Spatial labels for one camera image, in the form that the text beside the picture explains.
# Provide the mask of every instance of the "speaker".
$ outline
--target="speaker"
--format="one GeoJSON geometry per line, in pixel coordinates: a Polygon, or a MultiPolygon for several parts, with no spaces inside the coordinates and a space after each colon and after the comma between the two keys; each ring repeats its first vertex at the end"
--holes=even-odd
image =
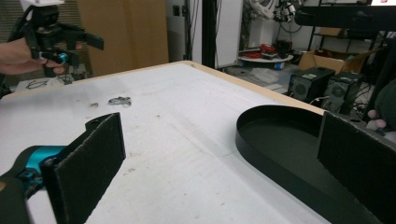
{"type": "Polygon", "coordinates": [[[349,115],[361,89],[361,83],[360,74],[342,72],[331,77],[324,92],[329,98],[323,102],[322,108],[333,113],[349,115]]]}
{"type": "Polygon", "coordinates": [[[324,96],[327,82],[334,74],[334,70],[324,67],[312,67],[297,72],[290,77],[288,96],[315,105],[316,102],[312,101],[324,96]]]}

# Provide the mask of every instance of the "cardboard box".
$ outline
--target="cardboard box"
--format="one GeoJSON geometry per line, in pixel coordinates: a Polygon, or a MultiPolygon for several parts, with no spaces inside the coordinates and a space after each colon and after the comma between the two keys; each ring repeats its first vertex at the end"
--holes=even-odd
{"type": "Polygon", "coordinates": [[[305,52],[298,68],[306,70],[311,67],[326,67],[335,70],[335,74],[343,72],[360,73],[368,56],[379,51],[369,50],[363,53],[338,52],[329,49],[305,52]]]}
{"type": "Polygon", "coordinates": [[[342,30],[341,28],[321,27],[319,33],[321,35],[339,35],[342,30]]]}

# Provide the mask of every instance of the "white table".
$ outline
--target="white table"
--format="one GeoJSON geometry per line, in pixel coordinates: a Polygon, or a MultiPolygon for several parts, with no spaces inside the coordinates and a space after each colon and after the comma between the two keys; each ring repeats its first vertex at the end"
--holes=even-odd
{"type": "MultiPolygon", "coordinates": [[[[68,145],[120,112],[127,158],[87,223],[327,223],[237,151],[236,120],[256,105],[322,113],[192,62],[14,93],[0,101],[0,174],[24,149],[68,145]],[[132,105],[107,104],[118,96],[132,105]]],[[[36,223],[55,223],[46,191],[28,204],[36,223]]]]}

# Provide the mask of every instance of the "person's hand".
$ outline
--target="person's hand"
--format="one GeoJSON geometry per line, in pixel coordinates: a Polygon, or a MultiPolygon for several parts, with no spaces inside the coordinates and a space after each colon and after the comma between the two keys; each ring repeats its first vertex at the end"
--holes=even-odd
{"type": "MultiPolygon", "coordinates": [[[[1,44],[0,48],[0,73],[6,75],[17,75],[27,72],[34,72],[42,69],[42,65],[52,67],[55,74],[64,71],[62,64],[47,59],[32,59],[29,47],[24,38],[1,44]]],[[[81,49],[81,43],[77,44],[77,49],[81,49]]]]}

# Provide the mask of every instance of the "small metal object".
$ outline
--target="small metal object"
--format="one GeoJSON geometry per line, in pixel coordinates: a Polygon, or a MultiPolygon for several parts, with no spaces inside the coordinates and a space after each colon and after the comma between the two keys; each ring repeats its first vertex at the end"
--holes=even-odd
{"type": "Polygon", "coordinates": [[[122,97],[119,96],[117,98],[113,98],[108,101],[110,105],[131,105],[131,98],[130,97],[122,97]]]}

